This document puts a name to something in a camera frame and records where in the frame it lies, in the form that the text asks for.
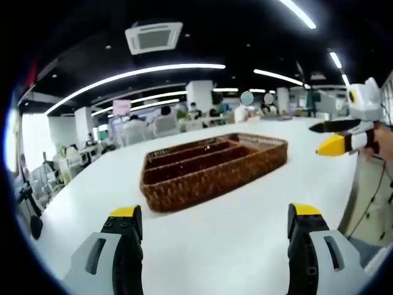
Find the white pillar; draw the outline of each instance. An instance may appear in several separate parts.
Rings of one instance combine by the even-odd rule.
[[[75,124],[79,145],[88,141],[88,134],[93,133],[91,109],[83,107],[75,111]]]
[[[288,88],[281,87],[277,88],[277,103],[279,113],[282,114],[285,111],[287,114],[289,112],[289,90]]]
[[[189,109],[191,103],[196,103],[196,107],[202,112],[208,112],[213,107],[211,96],[213,91],[212,81],[191,81],[185,89],[187,91],[187,106]]]

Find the ceiling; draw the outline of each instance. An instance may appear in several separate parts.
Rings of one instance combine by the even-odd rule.
[[[294,84],[254,74],[253,70],[302,80],[296,62],[308,84],[342,85],[341,73],[330,59],[330,51],[340,57],[350,82],[363,82],[370,76],[380,85],[384,82],[393,68],[392,26],[382,13],[388,11],[390,4],[377,7],[373,1],[361,4],[356,0],[293,1],[315,22],[316,29],[309,29],[279,0],[84,1],[68,8],[69,15],[56,22],[58,25],[42,43],[33,91],[64,98],[116,74],[150,66],[199,62],[223,64],[226,68],[181,69],[128,77],[76,96],[72,108],[63,105],[51,116],[119,93],[200,79],[212,79],[217,87],[240,90],[291,87]],[[163,18],[183,23],[177,47],[132,55],[124,31],[136,21]],[[312,73],[322,73],[326,79],[312,81]],[[184,86],[168,87],[126,97],[183,89]],[[29,101],[24,109],[43,112],[48,105]],[[99,107],[110,105],[109,102]]]

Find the wicker basket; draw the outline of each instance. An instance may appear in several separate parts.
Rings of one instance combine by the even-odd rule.
[[[146,155],[140,188],[150,208],[174,211],[218,197],[284,165],[284,140],[231,133]]]

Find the human hand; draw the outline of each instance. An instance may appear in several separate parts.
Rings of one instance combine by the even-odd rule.
[[[375,124],[375,141],[379,144],[379,156],[387,162],[393,163],[393,132],[380,123]],[[374,150],[370,147],[364,148],[362,153],[369,160]]]

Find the white tabletop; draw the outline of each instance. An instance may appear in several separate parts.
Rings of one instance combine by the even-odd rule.
[[[289,285],[287,209],[291,202],[321,210],[338,227],[352,188],[356,155],[315,154],[329,135],[312,133],[317,119],[261,121],[207,128],[107,153],[73,179],[42,215],[37,252],[58,278],[71,254],[99,232],[117,207],[140,204],[145,294],[286,294]],[[139,190],[146,153],[230,132],[289,142],[287,163],[235,191],[186,210],[160,215]]]

